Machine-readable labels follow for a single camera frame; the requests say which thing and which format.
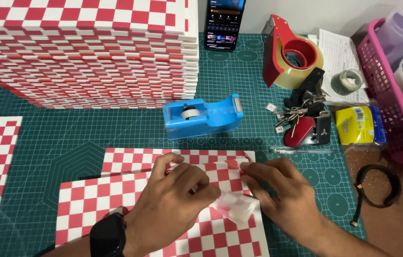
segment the cutting mat grid lines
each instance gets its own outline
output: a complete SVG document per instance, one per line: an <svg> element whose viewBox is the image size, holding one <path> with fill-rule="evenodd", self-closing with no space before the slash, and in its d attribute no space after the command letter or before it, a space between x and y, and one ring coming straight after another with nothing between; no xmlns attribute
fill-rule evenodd
<svg viewBox="0 0 403 257"><path fill-rule="evenodd" d="M235 132L168 141L161 109L49 110L0 88L0 116L23 116L0 205L0 257L33 257L51 247L60 183L99 175L107 147L254 150L260 162L284 156L268 153L270 146L282 145L282 135L274 133L276 118L264 106L282 105L291 91L263 83L260 35L241 34L232 53L208 52L202 38L195 97L217 102L238 93L245 116ZM332 131L329 145L309 148L341 151L334 124ZM356 200L344 156L286 156L314 187L319 210L365 238L362 221L349 225ZM312 256L263 220L272 257Z"/></svg>

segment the black cord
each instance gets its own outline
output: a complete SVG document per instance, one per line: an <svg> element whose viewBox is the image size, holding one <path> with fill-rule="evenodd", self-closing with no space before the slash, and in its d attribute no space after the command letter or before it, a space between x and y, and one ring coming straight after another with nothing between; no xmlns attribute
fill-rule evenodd
<svg viewBox="0 0 403 257"><path fill-rule="evenodd" d="M388 180L390 181L390 185L392 186L392 191L390 192L390 195L388 195L384 199L383 204L375 204L374 202L371 202L365 195L365 190L363 189L362 183L363 180L365 179L366 173L368 173L370 170L378 170L383 172L387 176ZM386 208L390 207L394 202L396 202L399 196L401 195L401 182L399 181L399 177L393 174L387 167L382 165L370 164L363 166L358 171L355 188L358 191L358 204L357 204L357 210L355 211L355 215L353 216L352 222L350 223L350 225L354 227L358 226L358 218L360 218L360 212L362 210L363 200L365 200L372 207Z"/></svg>

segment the black smartwatch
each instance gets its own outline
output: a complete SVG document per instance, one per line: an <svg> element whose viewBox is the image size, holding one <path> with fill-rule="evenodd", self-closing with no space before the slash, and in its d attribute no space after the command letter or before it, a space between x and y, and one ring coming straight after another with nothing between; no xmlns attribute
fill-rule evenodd
<svg viewBox="0 0 403 257"><path fill-rule="evenodd" d="M124 257L125 225L123 215L116 212L97 222L90 229L91 257Z"/></svg>

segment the packing tape roll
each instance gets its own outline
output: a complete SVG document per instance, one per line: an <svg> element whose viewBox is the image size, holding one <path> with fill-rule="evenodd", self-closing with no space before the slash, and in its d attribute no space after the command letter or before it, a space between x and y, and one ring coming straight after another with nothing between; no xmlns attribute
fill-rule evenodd
<svg viewBox="0 0 403 257"><path fill-rule="evenodd" d="M181 118L183 119L197 116L200 116L200 112L197 109L185 110L181 113Z"/></svg>
<svg viewBox="0 0 403 257"><path fill-rule="evenodd" d="M274 81L274 83L282 88L285 89L297 89L303 80L311 73L314 67L322 68L323 67L323 55L322 51L319 47L308 40L306 37L296 35L297 38L303 38L309 41L317 51L317 60L314 65L308 69L295 69L290 67L286 61L284 61L284 57L282 56L282 43L279 38L276 40L276 62L278 63L279 67L284 69L284 73L279 74L278 78Z"/></svg>

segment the phone screen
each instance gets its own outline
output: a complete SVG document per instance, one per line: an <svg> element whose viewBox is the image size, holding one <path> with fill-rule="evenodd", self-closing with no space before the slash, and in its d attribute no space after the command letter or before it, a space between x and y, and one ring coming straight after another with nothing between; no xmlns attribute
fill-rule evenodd
<svg viewBox="0 0 403 257"><path fill-rule="evenodd" d="M208 0L204 48L233 51L246 0Z"/></svg>

